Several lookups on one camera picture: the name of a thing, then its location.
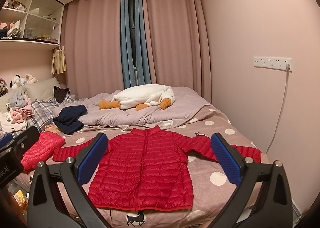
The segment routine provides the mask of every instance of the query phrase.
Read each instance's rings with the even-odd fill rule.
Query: pink wall
[[[32,74],[38,80],[51,78],[52,55],[52,50],[0,50],[0,77],[8,87],[15,75]]]
[[[308,210],[320,191],[320,8],[315,0],[202,0],[212,103],[262,151],[280,112],[286,73],[254,56],[293,58],[287,99],[268,156],[280,159],[292,198]]]

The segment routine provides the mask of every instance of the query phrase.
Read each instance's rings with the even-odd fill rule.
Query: blue curtain
[[[135,0],[135,46],[138,85],[151,84],[142,0]]]
[[[128,0],[121,0],[120,35],[122,75],[124,88],[126,89],[136,86],[130,39]]]

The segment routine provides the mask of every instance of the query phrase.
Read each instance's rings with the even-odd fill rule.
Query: gray duvet
[[[200,97],[195,91],[188,87],[173,87],[175,102],[165,110],[159,106],[150,106],[137,111],[135,108],[128,110],[99,109],[99,102],[102,99],[111,101],[113,94],[101,93],[84,101],[71,102],[61,105],[53,110],[55,117],[58,116],[64,107],[84,105],[88,113],[81,116],[79,121],[84,125],[98,125],[100,127],[120,127],[125,130],[129,126],[154,127],[159,125],[161,129],[170,129],[190,120],[202,107],[210,105],[205,99]]]

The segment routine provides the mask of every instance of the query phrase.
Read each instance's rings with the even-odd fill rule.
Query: beige pillow
[[[0,97],[0,113],[5,114],[8,111],[7,106],[5,104],[8,102],[8,100],[11,97],[13,91],[18,91],[18,90],[21,91],[23,95],[25,94],[24,90],[23,90],[23,87],[20,86],[15,90],[10,90],[8,93],[6,93],[5,95]]]
[[[54,86],[60,87],[59,82],[55,77],[37,83],[26,84],[23,86],[23,88],[24,92],[30,98],[31,102],[36,99],[49,101],[54,98]]]

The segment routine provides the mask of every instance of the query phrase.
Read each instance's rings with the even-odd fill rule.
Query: white goose plush toy
[[[135,107],[138,110],[149,106],[161,105],[161,109],[174,103],[174,94],[170,86],[140,85],[127,88],[113,96],[111,102],[102,99],[100,109],[119,108],[122,110]]]

